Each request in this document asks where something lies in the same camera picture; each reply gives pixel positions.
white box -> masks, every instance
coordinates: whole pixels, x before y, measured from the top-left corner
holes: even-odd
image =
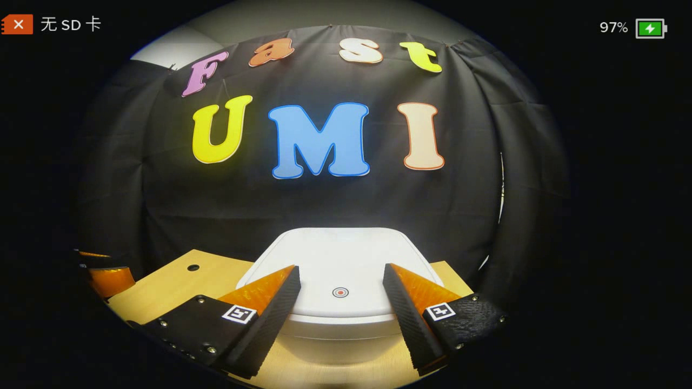
[[[444,286],[411,241],[389,228],[297,228],[281,234],[238,282],[243,287],[292,264],[301,289],[281,334],[356,340],[401,333],[382,279],[397,264]]]

battery icon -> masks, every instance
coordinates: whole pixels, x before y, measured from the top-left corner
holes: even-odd
[[[637,39],[664,39],[667,32],[665,19],[637,19]]]

white lid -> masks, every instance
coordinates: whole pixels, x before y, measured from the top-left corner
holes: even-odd
[[[320,323],[346,329],[343,325],[362,327],[368,323],[385,322],[390,324],[388,331],[391,332],[392,328],[396,331],[398,325],[390,323],[395,320],[394,312],[382,285],[387,263],[397,264],[443,286],[428,261],[397,230],[298,228],[281,234],[241,278],[237,287],[292,264],[298,265],[301,289],[288,321],[305,323],[304,327],[310,328],[311,335],[293,335],[324,338],[324,334],[315,333],[315,325]],[[371,333],[355,337],[384,335]]]

yellow letter u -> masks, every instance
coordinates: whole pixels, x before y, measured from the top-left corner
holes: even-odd
[[[202,163],[218,163],[229,159],[240,146],[243,137],[245,107],[253,100],[252,96],[238,96],[226,102],[228,109],[228,132],[220,145],[212,145],[212,118],[219,111],[218,105],[209,105],[198,109],[192,115],[194,132],[192,133],[192,153]]]

red target sticker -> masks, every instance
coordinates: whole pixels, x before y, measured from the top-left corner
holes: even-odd
[[[338,298],[343,298],[348,296],[348,289],[346,288],[336,288],[333,291],[331,291],[331,294],[334,295],[334,297]]]

